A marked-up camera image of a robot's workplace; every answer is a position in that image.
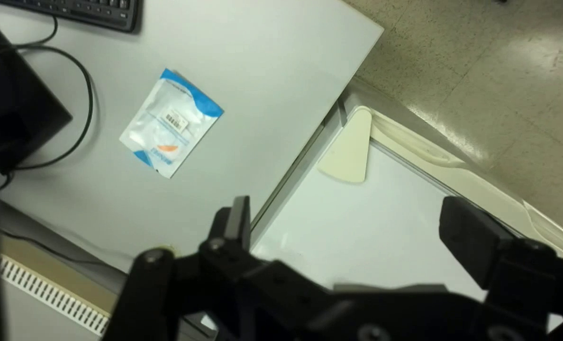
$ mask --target gray desk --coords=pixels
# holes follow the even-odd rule
[[[0,6],[0,26],[28,42],[51,23]],[[261,208],[379,34],[339,0],[145,0],[138,36],[62,21],[52,45],[92,72],[96,127],[71,159],[18,174],[1,199],[123,271],[149,246],[189,254],[234,195]],[[73,114],[32,157],[43,161],[75,140],[85,87],[56,55],[26,59]],[[164,66],[225,110],[172,180],[117,142]]]

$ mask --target keyboard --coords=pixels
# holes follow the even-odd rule
[[[142,0],[0,0],[0,4],[121,32],[136,32],[142,17]]]

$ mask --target medicine packet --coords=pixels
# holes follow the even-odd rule
[[[170,178],[221,114],[202,91],[166,68],[119,140]]]

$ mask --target plastic packet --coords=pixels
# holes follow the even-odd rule
[[[164,70],[121,134],[134,157],[170,178],[223,110],[172,70]]]

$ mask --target tiled floor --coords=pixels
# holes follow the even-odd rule
[[[563,225],[563,0],[346,0],[386,32],[360,78]]]

